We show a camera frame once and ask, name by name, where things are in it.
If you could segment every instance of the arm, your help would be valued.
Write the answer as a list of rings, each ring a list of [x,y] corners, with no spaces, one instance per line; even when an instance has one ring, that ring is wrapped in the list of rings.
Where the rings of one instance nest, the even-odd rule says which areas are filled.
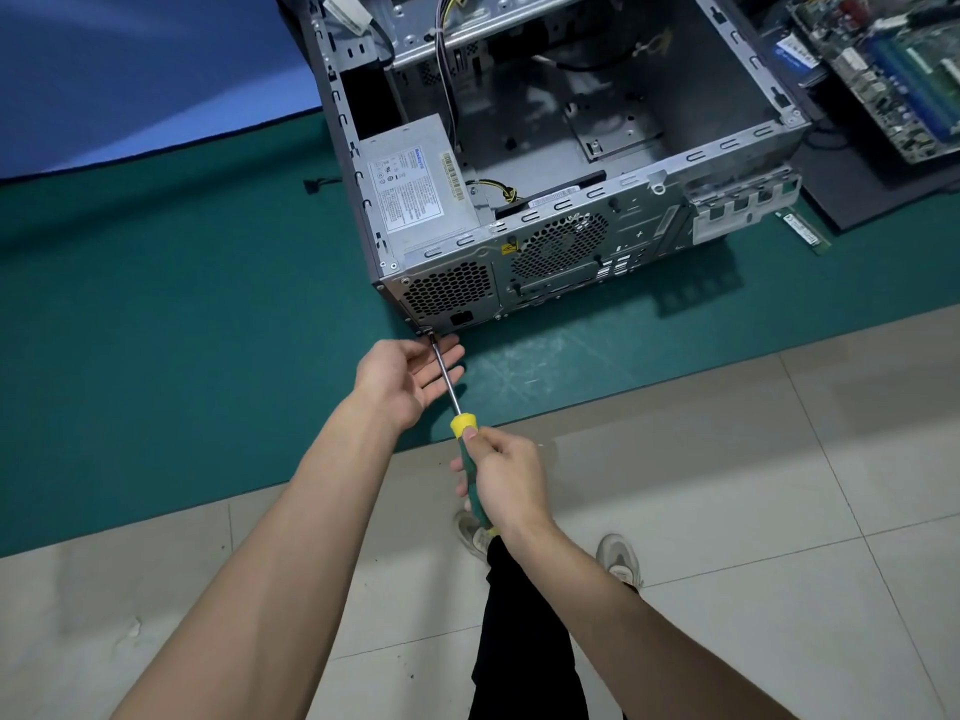
[[[537,446],[463,433],[477,489],[510,556],[582,647],[627,717],[792,718],[716,654],[607,573],[553,522]],[[462,469],[459,459],[452,465]],[[465,494],[461,482],[459,494]]]
[[[440,342],[452,367],[457,338]],[[450,371],[456,381],[462,366]],[[385,340],[357,366],[290,485],[113,714],[303,718],[324,673],[397,438],[446,393],[425,341]]]

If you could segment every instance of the left hand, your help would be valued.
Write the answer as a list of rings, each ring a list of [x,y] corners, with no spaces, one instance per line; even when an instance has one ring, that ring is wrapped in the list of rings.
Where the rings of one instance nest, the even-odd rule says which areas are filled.
[[[456,334],[439,340],[443,362],[454,384],[464,375],[462,365],[453,365],[464,356]],[[424,410],[447,393],[429,338],[417,340],[378,340],[357,364],[353,392],[371,399],[377,409],[386,412],[398,432],[409,429]]]

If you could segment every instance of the black pants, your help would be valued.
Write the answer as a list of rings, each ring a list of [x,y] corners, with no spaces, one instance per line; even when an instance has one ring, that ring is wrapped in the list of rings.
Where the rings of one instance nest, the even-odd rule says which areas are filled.
[[[586,720],[570,634],[507,552],[501,537],[486,553],[489,596],[473,667],[470,720]]]

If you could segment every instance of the white sneaker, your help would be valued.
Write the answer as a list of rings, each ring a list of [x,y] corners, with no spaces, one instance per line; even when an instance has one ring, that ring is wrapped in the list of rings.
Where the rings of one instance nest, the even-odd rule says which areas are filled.
[[[639,589],[641,580],[641,562],[637,560],[630,542],[618,532],[604,535],[597,546],[597,563],[615,579]]]
[[[496,533],[481,528],[480,521],[468,510],[457,510],[453,516],[453,531],[460,539],[460,543],[466,546],[467,551],[486,562],[490,541],[494,539]]]

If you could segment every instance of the green anti-static mat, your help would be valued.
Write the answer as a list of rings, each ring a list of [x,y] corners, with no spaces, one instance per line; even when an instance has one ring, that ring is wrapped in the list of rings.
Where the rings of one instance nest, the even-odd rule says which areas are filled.
[[[0,188],[0,555],[290,477],[357,360],[407,333],[344,185],[305,191],[336,175],[311,115]],[[958,205],[822,256],[771,216],[467,330],[463,403],[509,423],[958,302]]]

